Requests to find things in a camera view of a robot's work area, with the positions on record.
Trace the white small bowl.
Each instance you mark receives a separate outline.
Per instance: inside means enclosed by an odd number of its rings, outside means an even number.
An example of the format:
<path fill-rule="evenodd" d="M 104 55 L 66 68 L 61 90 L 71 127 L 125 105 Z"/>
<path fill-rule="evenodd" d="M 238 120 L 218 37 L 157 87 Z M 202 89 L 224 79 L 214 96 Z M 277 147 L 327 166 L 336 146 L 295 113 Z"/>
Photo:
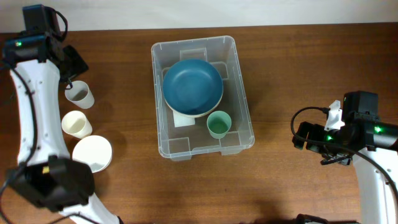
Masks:
<path fill-rule="evenodd" d="M 72 159 L 87 164 L 92 173 L 107 168 L 112 158 L 113 148 L 110 142 L 98 135 L 83 138 L 76 144 L 72 152 Z"/>

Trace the grey plastic cup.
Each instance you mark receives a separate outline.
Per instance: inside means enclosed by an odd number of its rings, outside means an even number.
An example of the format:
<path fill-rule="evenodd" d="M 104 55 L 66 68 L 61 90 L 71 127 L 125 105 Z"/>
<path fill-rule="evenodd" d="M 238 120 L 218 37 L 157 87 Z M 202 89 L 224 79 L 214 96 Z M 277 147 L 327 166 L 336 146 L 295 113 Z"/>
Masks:
<path fill-rule="evenodd" d="M 65 97 L 68 101 L 77 105 L 81 109 L 91 108 L 95 99 L 94 96 L 87 85 L 87 83 L 77 80 L 68 84 L 65 89 Z"/>

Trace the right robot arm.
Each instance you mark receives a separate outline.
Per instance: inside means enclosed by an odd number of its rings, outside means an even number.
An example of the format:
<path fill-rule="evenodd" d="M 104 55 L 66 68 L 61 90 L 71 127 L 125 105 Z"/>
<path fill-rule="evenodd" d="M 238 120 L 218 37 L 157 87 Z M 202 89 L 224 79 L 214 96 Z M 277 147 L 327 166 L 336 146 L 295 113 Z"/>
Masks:
<path fill-rule="evenodd" d="M 352 91 L 319 111 L 325 125 L 301 122 L 294 146 L 320 154 L 323 166 L 354 166 L 363 223 L 397 223 L 397 126 L 381 122 L 378 95 Z"/>

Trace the mint green plastic cup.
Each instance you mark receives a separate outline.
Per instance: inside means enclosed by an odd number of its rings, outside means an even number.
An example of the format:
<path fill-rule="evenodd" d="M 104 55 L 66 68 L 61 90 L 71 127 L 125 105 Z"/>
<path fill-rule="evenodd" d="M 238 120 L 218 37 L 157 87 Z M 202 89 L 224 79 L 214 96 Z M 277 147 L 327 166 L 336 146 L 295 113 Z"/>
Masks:
<path fill-rule="evenodd" d="M 215 111 L 208 116 L 206 125 L 211 137 L 222 139 L 230 130 L 232 119 L 229 114 L 224 111 Z"/>

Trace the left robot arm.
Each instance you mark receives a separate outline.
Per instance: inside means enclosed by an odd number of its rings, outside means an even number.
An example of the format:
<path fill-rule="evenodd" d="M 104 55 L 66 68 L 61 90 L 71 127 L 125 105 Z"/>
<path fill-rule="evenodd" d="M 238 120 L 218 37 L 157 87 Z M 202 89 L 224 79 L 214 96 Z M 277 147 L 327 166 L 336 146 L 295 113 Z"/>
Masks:
<path fill-rule="evenodd" d="M 6 172 L 10 187 L 37 208 L 76 223 L 120 223 L 95 194 L 93 173 L 74 161 L 61 127 L 58 86 L 71 83 L 88 66 L 58 23 L 64 16 L 41 4 L 22 10 L 25 30 L 5 42 L 2 63 L 13 79 L 21 129 L 17 167 Z"/>

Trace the blue large bowl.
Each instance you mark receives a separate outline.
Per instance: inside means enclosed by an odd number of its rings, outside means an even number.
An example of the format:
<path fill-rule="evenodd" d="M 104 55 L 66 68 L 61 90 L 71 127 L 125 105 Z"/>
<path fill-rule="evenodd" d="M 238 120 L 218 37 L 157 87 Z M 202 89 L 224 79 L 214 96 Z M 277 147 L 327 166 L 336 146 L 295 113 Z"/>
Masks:
<path fill-rule="evenodd" d="M 214 93 L 224 91 L 223 80 L 212 64 L 200 59 L 188 59 L 172 65 L 165 74 L 162 92 L 187 95 L 188 91 Z"/>

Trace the cream plastic cup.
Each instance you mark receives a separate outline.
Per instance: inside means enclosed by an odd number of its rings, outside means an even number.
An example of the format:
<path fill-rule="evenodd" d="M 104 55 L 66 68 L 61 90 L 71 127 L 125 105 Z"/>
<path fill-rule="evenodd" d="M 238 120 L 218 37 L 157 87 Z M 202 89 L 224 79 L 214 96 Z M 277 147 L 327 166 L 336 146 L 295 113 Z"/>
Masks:
<path fill-rule="evenodd" d="M 83 139 L 92 134 L 93 128 L 81 111 L 71 111 L 62 118 L 62 129 L 65 133 Z"/>

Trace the pale yellow large bowl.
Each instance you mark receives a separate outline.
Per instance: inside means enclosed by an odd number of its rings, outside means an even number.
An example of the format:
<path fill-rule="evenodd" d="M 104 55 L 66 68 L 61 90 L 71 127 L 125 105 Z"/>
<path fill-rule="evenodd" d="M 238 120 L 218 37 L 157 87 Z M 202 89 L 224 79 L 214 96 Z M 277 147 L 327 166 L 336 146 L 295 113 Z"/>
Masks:
<path fill-rule="evenodd" d="M 224 91 L 205 93 L 188 91 L 187 95 L 166 91 L 162 93 L 165 103 L 172 111 L 199 118 L 213 112 L 221 103 Z"/>

